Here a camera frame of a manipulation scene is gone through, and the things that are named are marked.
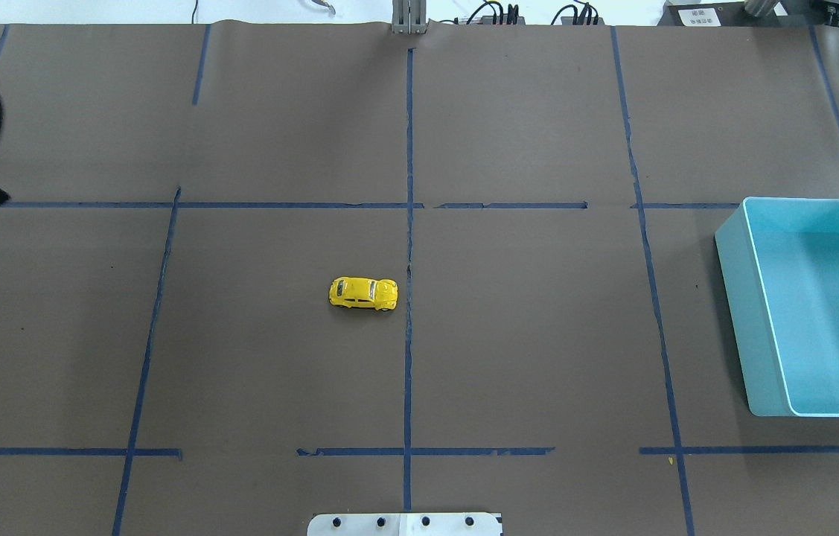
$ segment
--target light blue container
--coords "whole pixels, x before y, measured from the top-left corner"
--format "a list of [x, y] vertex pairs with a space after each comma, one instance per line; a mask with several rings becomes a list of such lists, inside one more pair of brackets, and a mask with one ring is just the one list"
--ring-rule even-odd
[[839, 417], [839, 200], [747, 197], [716, 244], [750, 411]]

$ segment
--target toy car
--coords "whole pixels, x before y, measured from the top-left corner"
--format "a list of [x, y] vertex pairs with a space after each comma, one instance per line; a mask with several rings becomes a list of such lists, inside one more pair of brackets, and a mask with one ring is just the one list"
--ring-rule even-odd
[[339, 307], [360, 307], [377, 311], [396, 308], [399, 289], [392, 279], [335, 278], [330, 285], [330, 303]]

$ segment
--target gray table surface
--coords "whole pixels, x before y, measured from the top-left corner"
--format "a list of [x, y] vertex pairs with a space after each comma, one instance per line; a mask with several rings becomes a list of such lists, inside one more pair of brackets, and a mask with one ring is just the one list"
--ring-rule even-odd
[[0, 90], [0, 534], [839, 534], [712, 240], [839, 197], [839, 31], [13, 25]]

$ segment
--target metal bracket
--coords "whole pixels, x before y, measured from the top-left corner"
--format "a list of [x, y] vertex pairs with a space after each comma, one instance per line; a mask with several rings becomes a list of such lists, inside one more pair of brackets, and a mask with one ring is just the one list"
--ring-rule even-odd
[[487, 512], [436, 514], [320, 514], [307, 536], [502, 536], [502, 515]]
[[392, 33], [425, 34], [426, 0], [392, 0]]

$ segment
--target car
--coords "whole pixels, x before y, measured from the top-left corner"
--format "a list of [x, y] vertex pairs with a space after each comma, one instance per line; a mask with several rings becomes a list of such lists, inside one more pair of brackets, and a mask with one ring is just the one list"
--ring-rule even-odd
[[392, 311], [399, 289], [392, 279], [335, 278], [330, 285], [330, 303], [338, 307]]

